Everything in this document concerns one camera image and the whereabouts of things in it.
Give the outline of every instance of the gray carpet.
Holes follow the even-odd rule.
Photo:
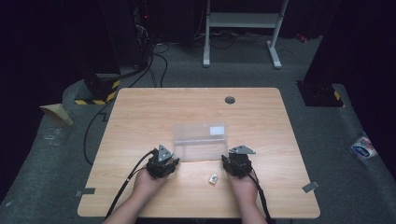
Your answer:
[[[295,81],[304,79],[319,43],[320,39],[303,44],[280,38],[276,48],[283,65],[281,70],[273,68],[264,42],[237,42],[227,49],[212,48],[209,68],[202,67],[202,47],[170,45],[168,51],[161,53],[168,61],[163,86],[280,89],[309,177],[320,184],[315,193],[321,215],[316,219],[277,223],[396,223],[396,185],[380,155],[363,166],[348,152],[363,129],[344,87],[334,85],[346,104],[342,108],[306,107],[298,91]],[[213,40],[212,44],[226,47],[230,43]],[[162,45],[154,51],[162,52],[167,47]],[[164,66],[163,59],[154,56],[152,71],[158,86]],[[127,87],[138,76],[125,78],[120,85]],[[0,223],[100,223],[103,220],[79,217],[77,213],[80,198],[75,193],[84,189],[91,170],[82,152],[84,134],[102,108],[74,104],[81,84],[79,81],[64,91],[64,107],[75,121],[72,128],[63,130],[58,139],[48,139],[54,124],[47,116],[43,117],[32,150],[1,203]],[[134,85],[134,88],[147,87],[153,87],[150,73]],[[111,106],[105,112],[108,116]],[[91,161],[106,128],[102,119],[103,116],[95,119],[88,134],[87,152]]]

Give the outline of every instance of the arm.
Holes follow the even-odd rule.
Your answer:
[[[242,223],[267,224],[262,212],[256,204],[258,191],[253,181],[248,176],[239,178],[230,175],[228,172],[227,176],[233,189],[233,195],[238,202]]]
[[[115,209],[103,223],[135,223],[140,210],[155,195],[165,181],[166,177],[154,179],[146,169],[139,171],[134,181],[134,190],[131,196],[120,207]]]

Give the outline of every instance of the yellow and black hazard tape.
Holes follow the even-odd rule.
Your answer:
[[[105,105],[110,103],[116,96],[117,88],[120,85],[120,81],[117,80],[113,83],[110,94],[106,99],[75,99],[77,105]]]
[[[335,96],[335,100],[339,103],[339,105],[342,105],[340,107],[346,107],[346,105],[344,104],[344,102],[341,100],[341,96],[338,93],[338,91],[334,91],[334,96]]]

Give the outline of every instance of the white metal frame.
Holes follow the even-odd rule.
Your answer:
[[[280,69],[282,64],[277,56],[275,43],[279,30],[285,17],[286,7],[289,0],[283,0],[279,13],[224,13],[211,12],[210,0],[207,0],[206,8],[206,28],[204,46],[204,67],[210,65],[210,27],[249,27],[249,28],[273,28],[272,40],[267,41],[267,47],[276,69]]]

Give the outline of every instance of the white label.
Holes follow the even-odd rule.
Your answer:
[[[210,127],[210,135],[224,134],[224,127]]]

